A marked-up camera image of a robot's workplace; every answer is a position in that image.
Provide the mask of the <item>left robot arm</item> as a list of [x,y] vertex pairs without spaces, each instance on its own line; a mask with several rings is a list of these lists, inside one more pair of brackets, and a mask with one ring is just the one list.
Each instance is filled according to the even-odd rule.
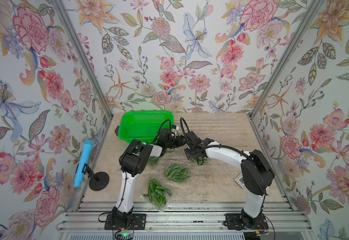
[[134,192],[140,174],[147,166],[151,157],[162,157],[168,149],[176,149],[185,144],[183,136],[175,129],[162,129],[154,138],[153,143],[133,139],[119,158],[122,171],[122,186],[118,201],[112,210],[114,223],[130,225],[134,207]]

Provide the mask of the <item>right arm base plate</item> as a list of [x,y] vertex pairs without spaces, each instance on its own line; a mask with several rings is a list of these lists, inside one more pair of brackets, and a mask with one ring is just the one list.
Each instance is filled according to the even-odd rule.
[[259,230],[264,231],[268,230],[267,220],[263,214],[259,214],[256,218],[251,218],[246,214],[225,214],[225,221],[223,225],[227,227],[229,230]]

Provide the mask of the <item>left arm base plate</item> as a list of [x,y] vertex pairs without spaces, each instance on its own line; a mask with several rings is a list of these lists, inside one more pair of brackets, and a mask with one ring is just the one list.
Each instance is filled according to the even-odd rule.
[[105,230],[145,230],[146,214],[108,214],[105,221]]

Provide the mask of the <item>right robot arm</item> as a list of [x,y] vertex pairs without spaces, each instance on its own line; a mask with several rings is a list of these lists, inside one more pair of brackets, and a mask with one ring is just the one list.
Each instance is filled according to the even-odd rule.
[[263,216],[262,208],[267,189],[275,176],[264,154],[259,150],[240,151],[209,138],[201,140],[194,132],[185,133],[184,138],[187,144],[184,152],[189,160],[198,157],[216,159],[241,171],[248,193],[238,222],[241,228],[253,229],[257,219]]

